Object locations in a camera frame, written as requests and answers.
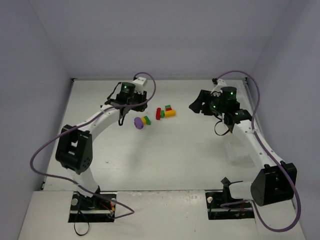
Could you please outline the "purple oval lego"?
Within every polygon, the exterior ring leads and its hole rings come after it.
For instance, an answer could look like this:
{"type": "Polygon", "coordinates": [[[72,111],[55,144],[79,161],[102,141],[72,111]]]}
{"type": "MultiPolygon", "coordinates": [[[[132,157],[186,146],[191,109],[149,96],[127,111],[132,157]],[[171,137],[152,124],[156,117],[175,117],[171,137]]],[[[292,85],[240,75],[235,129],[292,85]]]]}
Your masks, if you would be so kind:
{"type": "Polygon", "coordinates": [[[140,118],[140,117],[136,117],[135,119],[134,119],[134,125],[135,125],[135,127],[137,128],[137,129],[139,129],[139,130],[141,130],[141,129],[143,129],[144,128],[144,122],[143,122],[143,120],[140,118]]]}

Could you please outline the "small yellow lego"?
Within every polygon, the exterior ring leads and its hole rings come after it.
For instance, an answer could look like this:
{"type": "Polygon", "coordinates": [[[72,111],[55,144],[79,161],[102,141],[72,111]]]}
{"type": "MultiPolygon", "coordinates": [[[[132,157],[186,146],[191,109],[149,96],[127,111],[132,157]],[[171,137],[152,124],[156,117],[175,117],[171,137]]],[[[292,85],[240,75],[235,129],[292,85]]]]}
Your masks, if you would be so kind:
{"type": "Polygon", "coordinates": [[[141,118],[141,120],[142,120],[142,122],[143,122],[143,124],[144,124],[144,125],[146,125],[146,124],[147,124],[147,120],[146,120],[146,118],[145,118],[145,117],[142,117],[142,118],[141,118]]]}

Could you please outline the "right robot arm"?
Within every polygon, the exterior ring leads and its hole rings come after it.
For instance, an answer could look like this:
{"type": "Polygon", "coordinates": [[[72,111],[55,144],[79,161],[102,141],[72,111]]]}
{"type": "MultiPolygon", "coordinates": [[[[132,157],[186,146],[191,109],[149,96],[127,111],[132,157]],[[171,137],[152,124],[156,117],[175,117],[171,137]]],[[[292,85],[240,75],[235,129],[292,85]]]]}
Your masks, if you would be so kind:
{"type": "Polygon", "coordinates": [[[259,168],[250,184],[248,199],[262,207],[294,197],[292,186],[296,183],[297,168],[278,156],[273,161],[267,155],[267,144],[261,134],[252,128],[252,115],[240,107],[235,87],[223,86],[220,91],[202,89],[189,109],[196,114],[218,118],[228,128],[227,134],[243,144],[246,154],[259,168]]]}

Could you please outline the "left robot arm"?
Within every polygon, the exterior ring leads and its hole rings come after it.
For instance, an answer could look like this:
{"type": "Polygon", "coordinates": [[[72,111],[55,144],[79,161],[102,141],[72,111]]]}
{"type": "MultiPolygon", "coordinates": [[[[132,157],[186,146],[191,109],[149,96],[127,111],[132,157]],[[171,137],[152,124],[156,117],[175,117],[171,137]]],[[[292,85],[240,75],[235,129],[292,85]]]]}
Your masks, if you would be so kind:
{"type": "Polygon", "coordinates": [[[143,112],[147,108],[147,79],[138,77],[132,82],[122,82],[120,92],[115,99],[107,97],[100,110],[81,123],[88,125],[76,129],[60,137],[55,153],[55,159],[71,174],[72,179],[85,190],[78,192],[87,198],[93,193],[99,194],[100,187],[94,180],[90,165],[93,161],[93,142],[106,128],[114,123],[122,125],[126,114],[133,110],[143,112]]]}

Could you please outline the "red studded lego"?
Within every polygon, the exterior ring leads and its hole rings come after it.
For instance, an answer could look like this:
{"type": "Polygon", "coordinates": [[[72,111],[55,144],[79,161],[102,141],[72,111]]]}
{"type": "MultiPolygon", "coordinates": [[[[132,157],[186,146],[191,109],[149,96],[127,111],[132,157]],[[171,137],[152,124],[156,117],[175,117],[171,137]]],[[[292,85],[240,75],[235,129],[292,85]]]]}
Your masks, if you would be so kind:
{"type": "Polygon", "coordinates": [[[161,111],[162,111],[162,109],[160,107],[158,107],[156,109],[156,114],[155,114],[156,120],[160,120],[161,119],[161,111]]]}

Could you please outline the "long yellow lego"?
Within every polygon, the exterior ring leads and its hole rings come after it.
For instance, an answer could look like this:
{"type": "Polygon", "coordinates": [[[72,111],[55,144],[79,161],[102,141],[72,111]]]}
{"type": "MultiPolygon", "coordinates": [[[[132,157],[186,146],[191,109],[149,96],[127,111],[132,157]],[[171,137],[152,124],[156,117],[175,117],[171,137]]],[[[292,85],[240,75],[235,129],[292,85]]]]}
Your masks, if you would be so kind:
{"type": "Polygon", "coordinates": [[[176,111],[174,109],[172,110],[166,110],[164,112],[164,117],[169,118],[169,117],[174,117],[176,115],[176,111]]]}

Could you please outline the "green lego beside red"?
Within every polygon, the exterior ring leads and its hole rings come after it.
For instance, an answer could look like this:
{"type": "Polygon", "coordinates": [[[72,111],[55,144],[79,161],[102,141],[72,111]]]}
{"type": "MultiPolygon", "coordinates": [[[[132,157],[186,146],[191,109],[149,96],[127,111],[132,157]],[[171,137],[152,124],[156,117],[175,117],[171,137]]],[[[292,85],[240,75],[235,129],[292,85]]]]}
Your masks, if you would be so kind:
{"type": "Polygon", "coordinates": [[[164,111],[164,110],[161,110],[161,111],[160,111],[160,117],[161,117],[161,118],[164,118],[164,117],[165,117],[165,111],[164,111]]]}

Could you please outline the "clear container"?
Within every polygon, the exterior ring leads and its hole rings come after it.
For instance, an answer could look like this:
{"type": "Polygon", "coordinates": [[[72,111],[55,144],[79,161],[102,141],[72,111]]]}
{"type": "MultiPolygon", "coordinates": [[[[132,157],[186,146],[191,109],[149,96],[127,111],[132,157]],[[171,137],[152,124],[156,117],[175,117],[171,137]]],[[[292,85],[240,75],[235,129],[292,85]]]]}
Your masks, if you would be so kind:
{"type": "Polygon", "coordinates": [[[234,167],[254,168],[255,164],[244,145],[232,134],[223,136],[226,162],[234,167]]]}

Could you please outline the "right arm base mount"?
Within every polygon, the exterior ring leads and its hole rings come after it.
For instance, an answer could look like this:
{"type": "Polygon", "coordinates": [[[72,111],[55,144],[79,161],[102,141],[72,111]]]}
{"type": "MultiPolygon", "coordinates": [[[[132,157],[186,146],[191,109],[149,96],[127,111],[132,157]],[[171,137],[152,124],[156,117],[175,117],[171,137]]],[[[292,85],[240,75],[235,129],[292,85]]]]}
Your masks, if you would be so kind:
{"type": "Polygon", "coordinates": [[[206,208],[209,220],[243,220],[254,219],[255,214],[250,202],[232,198],[230,185],[242,181],[221,180],[222,190],[206,190],[206,208]]]}

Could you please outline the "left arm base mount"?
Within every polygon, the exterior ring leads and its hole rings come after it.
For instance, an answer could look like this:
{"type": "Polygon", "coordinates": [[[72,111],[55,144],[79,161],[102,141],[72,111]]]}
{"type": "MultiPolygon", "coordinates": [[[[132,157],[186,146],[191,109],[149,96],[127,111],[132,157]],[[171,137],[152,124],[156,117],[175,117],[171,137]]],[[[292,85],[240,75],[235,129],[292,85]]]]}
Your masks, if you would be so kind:
{"type": "Polygon", "coordinates": [[[77,191],[72,194],[69,223],[113,223],[116,203],[96,196],[86,197],[77,191]]]}

